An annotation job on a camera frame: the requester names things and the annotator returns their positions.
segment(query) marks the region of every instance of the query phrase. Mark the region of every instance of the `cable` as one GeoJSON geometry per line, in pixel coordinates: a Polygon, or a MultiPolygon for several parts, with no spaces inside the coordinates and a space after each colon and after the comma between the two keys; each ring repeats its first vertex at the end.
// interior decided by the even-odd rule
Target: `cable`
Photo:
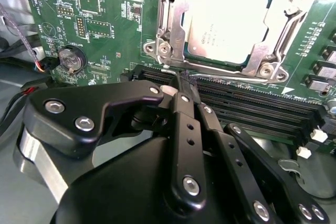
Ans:
{"type": "MultiPolygon", "coordinates": [[[[31,47],[39,47],[41,46],[41,42],[40,41],[33,41],[31,43],[29,43],[31,47]]],[[[26,46],[25,45],[20,45],[16,48],[8,48],[2,52],[0,52],[0,58],[7,58],[7,57],[11,57],[14,55],[18,55],[21,52],[26,51],[26,46]]]]}
{"type": "Polygon", "coordinates": [[[23,96],[23,92],[17,93],[15,96],[12,97],[12,99],[9,101],[4,114],[2,115],[2,117],[0,118],[0,125],[1,123],[5,120],[5,118],[7,117],[8,113],[10,112],[10,109],[12,108],[12,106],[14,105],[14,103],[20,99],[23,96]]]}
{"type": "Polygon", "coordinates": [[[8,116],[3,120],[2,123],[0,123],[0,137],[7,131],[9,126],[13,123],[17,115],[25,106],[27,97],[28,96],[25,95],[19,99],[18,102],[14,105],[13,109],[11,109],[11,111],[8,113],[8,116]]]}
{"type": "Polygon", "coordinates": [[[28,95],[35,90],[36,88],[30,87],[12,97],[0,119],[0,137],[8,130],[9,126],[25,106],[28,95]]]}
{"type": "Polygon", "coordinates": [[[34,54],[33,49],[31,48],[28,40],[26,39],[26,37],[23,35],[23,33],[21,32],[19,26],[16,24],[16,22],[12,19],[12,17],[8,14],[8,12],[5,10],[5,8],[2,6],[2,4],[0,4],[0,12],[4,15],[6,21],[8,21],[8,23],[10,24],[11,27],[13,27],[16,31],[17,34],[19,35],[19,37],[21,38],[23,44],[26,46],[27,51],[29,53],[29,55],[33,58],[35,65],[37,67],[38,70],[40,70],[41,72],[44,72],[44,70],[41,68],[39,62],[38,62],[38,58],[36,57],[36,55],[34,54]]]}

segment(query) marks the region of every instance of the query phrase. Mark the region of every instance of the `hex bolt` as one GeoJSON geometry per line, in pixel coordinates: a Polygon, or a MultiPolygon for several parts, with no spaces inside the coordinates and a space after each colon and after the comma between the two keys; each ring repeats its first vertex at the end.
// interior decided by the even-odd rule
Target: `hex bolt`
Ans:
{"type": "Polygon", "coordinates": [[[238,134],[240,134],[242,132],[242,130],[240,128],[238,128],[237,126],[233,127],[234,131],[237,132],[238,134]]]}
{"type": "Polygon", "coordinates": [[[189,102],[189,98],[186,97],[185,95],[182,95],[181,98],[182,98],[183,101],[185,101],[185,102],[189,102]]]}
{"type": "Polygon", "coordinates": [[[92,131],[95,128],[95,123],[93,120],[87,118],[86,116],[81,116],[75,120],[75,126],[77,129],[85,132],[92,131]]]}
{"type": "Polygon", "coordinates": [[[299,209],[301,213],[303,214],[303,216],[305,216],[308,220],[312,219],[311,213],[308,211],[308,209],[304,205],[299,204],[299,209]]]}
{"type": "Polygon", "coordinates": [[[258,201],[255,201],[253,203],[253,207],[257,215],[263,220],[263,221],[269,221],[269,213],[266,209],[266,207],[261,204],[258,201]]]}
{"type": "Polygon", "coordinates": [[[150,91],[151,91],[152,93],[154,93],[154,94],[158,94],[158,93],[159,93],[159,91],[158,91],[156,88],[151,87],[151,88],[149,88],[149,89],[150,89],[150,91]]]}
{"type": "Polygon", "coordinates": [[[59,101],[48,101],[45,104],[45,108],[48,112],[53,114],[59,114],[65,110],[64,105],[59,101]]]}
{"type": "Polygon", "coordinates": [[[183,179],[183,187],[192,196],[196,196],[200,193],[198,183],[191,177],[185,177],[183,179]]]}
{"type": "Polygon", "coordinates": [[[210,107],[205,106],[204,109],[205,109],[205,111],[208,112],[209,114],[212,113],[212,110],[210,109],[210,107]]]}

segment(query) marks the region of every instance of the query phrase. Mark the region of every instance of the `integrated circuit chip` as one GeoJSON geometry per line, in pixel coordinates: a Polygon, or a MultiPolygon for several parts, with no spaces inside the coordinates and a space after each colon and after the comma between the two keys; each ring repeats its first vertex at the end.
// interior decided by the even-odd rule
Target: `integrated circuit chip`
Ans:
{"type": "Polygon", "coordinates": [[[188,38],[192,55],[241,64],[267,26],[268,0],[195,0],[188,38]]]}
{"type": "Polygon", "coordinates": [[[100,0],[78,0],[78,5],[82,12],[100,13],[100,0]]]}

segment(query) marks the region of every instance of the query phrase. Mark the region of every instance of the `black plastic part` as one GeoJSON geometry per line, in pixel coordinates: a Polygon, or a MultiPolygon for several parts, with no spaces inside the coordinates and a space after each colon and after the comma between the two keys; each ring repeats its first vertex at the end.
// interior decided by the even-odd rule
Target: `black plastic part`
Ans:
{"type": "Polygon", "coordinates": [[[272,194],[272,203],[277,215],[286,224],[291,223],[330,223],[327,213],[272,159],[243,129],[235,131],[236,124],[226,125],[224,131],[232,135],[238,142],[259,185],[267,185],[272,194]],[[303,205],[311,214],[306,218],[299,209],[303,205]],[[316,206],[323,214],[324,220],[312,210],[316,206]]]}
{"type": "Polygon", "coordinates": [[[204,108],[206,105],[198,106],[201,117],[203,136],[214,142],[216,153],[222,158],[223,168],[226,166],[228,177],[235,185],[231,190],[236,191],[237,198],[233,200],[233,209],[239,223],[265,223],[254,209],[254,203],[260,202],[268,211],[269,220],[267,223],[283,223],[268,206],[257,182],[241,153],[234,137],[223,132],[214,112],[208,113],[204,108]]]}
{"type": "Polygon", "coordinates": [[[56,224],[161,223],[233,224],[232,190],[216,158],[203,155],[207,203],[194,215],[177,215],[163,188],[171,169],[169,139],[144,141],[76,180],[65,192],[56,224]]]}
{"type": "Polygon", "coordinates": [[[175,211],[188,215],[200,211],[206,203],[201,127],[194,119],[194,103],[186,94],[176,93],[171,106],[173,115],[170,120],[174,124],[170,137],[172,165],[166,198],[175,211]],[[184,189],[185,177],[191,177],[198,183],[200,191],[197,195],[190,195],[184,189]]]}
{"type": "Polygon", "coordinates": [[[6,50],[9,47],[7,39],[0,37],[0,50],[6,50]]]}
{"type": "Polygon", "coordinates": [[[58,57],[45,57],[39,63],[44,71],[52,71],[60,65],[58,57]]]}
{"type": "Polygon", "coordinates": [[[115,83],[99,86],[55,88],[34,92],[28,99],[24,122],[28,132],[42,142],[71,157],[91,153],[103,135],[104,120],[113,118],[109,128],[117,127],[121,116],[136,105],[158,105],[163,93],[148,81],[115,83]],[[158,94],[150,91],[155,88],[158,94]],[[95,99],[88,94],[95,94],[95,99]],[[45,109],[46,102],[56,100],[65,106],[59,114],[45,109]],[[75,120],[86,116],[94,129],[84,132],[75,127],[75,120]]]}
{"type": "MultiPolygon", "coordinates": [[[[137,65],[132,72],[122,74],[123,81],[149,80],[168,85],[173,74],[137,65]]],[[[221,83],[198,79],[201,101],[209,105],[222,124],[237,123],[244,129],[305,146],[310,133],[324,125],[324,106],[296,101],[271,94],[240,89],[221,83]]]]}

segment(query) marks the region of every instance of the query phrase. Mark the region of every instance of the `motherboard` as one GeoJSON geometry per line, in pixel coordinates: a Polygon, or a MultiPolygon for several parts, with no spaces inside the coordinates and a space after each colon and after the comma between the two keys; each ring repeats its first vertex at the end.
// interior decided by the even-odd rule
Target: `motherboard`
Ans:
{"type": "Polygon", "coordinates": [[[113,83],[143,65],[336,114],[336,0],[29,0],[53,78],[113,83]]]}

